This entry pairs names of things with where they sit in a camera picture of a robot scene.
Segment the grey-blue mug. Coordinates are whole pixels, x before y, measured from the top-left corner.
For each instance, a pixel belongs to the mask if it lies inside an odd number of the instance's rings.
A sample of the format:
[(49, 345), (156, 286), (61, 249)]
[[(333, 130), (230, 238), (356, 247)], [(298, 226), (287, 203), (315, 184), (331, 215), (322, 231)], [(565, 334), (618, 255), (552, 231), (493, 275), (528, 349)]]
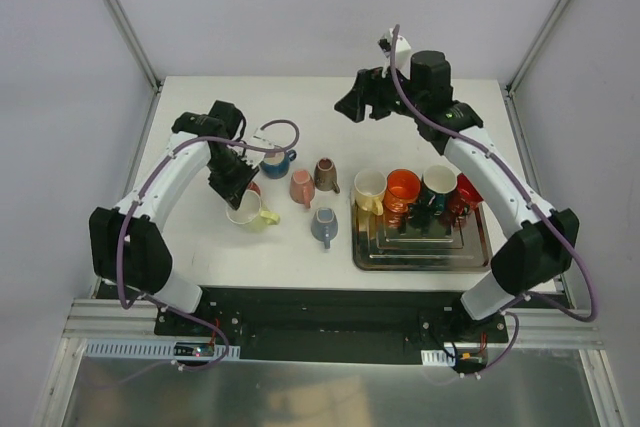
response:
[(325, 249), (331, 248), (332, 240), (338, 233), (338, 221), (333, 209), (318, 208), (311, 222), (311, 234)]

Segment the red mug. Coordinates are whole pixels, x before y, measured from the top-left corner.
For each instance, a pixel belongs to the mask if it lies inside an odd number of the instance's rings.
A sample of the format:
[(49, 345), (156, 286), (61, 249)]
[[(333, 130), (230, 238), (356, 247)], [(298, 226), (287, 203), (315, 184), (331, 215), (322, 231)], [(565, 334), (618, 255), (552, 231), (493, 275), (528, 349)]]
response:
[(463, 173), (457, 175), (456, 181), (456, 187), (450, 194), (447, 202), (447, 209), (457, 217), (466, 217), (474, 211), (484, 199)]

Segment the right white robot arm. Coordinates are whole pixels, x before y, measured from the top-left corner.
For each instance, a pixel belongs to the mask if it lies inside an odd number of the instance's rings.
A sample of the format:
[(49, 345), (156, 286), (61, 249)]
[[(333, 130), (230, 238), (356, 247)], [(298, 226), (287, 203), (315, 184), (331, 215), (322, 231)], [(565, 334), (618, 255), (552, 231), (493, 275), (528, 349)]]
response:
[(457, 302), (452, 334), (473, 341), (486, 320), (531, 288), (576, 262), (579, 220), (541, 198), (508, 166), (474, 109), (453, 97), (451, 66), (440, 51), (412, 52), (381, 43), (383, 67), (360, 70), (336, 111), (353, 122), (393, 113), (411, 118), (419, 135), (464, 174), (498, 220), (505, 244), (491, 271)]

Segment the yellow mug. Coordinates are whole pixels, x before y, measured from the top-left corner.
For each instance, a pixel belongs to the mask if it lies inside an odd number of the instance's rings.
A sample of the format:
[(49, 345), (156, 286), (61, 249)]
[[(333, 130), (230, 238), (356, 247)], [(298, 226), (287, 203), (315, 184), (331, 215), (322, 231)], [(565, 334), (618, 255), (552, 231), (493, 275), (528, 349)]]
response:
[(383, 173), (374, 169), (364, 169), (354, 178), (354, 198), (357, 206), (375, 216), (384, 211), (383, 199), (387, 189), (387, 180)]

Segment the bright orange mug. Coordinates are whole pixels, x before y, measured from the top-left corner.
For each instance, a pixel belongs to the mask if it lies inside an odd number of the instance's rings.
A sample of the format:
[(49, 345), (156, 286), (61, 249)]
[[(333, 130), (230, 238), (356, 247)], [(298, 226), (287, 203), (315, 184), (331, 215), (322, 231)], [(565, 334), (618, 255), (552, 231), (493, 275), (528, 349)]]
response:
[(394, 213), (407, 213), (421, 192), (421, 180), (407, 169), (396, 169), (387, 176), (384, 207)]

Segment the pale yellow-green mug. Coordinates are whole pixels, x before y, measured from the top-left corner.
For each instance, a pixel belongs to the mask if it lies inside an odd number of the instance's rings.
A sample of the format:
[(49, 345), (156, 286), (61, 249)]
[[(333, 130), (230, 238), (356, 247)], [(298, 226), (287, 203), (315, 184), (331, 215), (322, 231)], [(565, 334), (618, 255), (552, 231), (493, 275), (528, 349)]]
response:
[(268, 227), (278, 225), (281, 220), (278, 214), (265, 206), (262, 197), (252, 190), (243, 194), (237, 209), (227, 206), (226, 216), (234, 225), (252, 233), (263, 232)]

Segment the dark green mug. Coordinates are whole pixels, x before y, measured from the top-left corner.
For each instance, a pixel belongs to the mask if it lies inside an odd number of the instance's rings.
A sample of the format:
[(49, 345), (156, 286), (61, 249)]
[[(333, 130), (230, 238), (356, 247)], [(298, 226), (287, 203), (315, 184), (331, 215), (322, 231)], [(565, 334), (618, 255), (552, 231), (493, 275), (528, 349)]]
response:
[(421, 176), (419, 204), (433, 215), (441, 215), (457, 187), (456, 174), (444, 165), (425, 169)]

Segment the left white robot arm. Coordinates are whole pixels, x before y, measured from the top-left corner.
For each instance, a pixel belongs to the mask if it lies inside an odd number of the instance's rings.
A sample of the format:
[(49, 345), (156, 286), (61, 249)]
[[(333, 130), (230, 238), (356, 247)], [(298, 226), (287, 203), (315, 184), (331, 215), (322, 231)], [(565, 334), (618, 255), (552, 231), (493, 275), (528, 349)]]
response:
[(176, 322), (191, 336), (209, 329), (212, 314), (203, 306), (203, 289), (174, 270), (162, 229), (203, 168), (209, 169), (209, 186), (227, 206), (240, 207), (258, 167), (240, 152), (210, 139), (232, 141), (245, 126), (242, 112), (224, 101), (216, 101), (207, 114), (181, 114), (172, 126), (164, 156), (149, 177), (116, 206), (98, 207), (89, 218), (95, 274), (178, 309)]

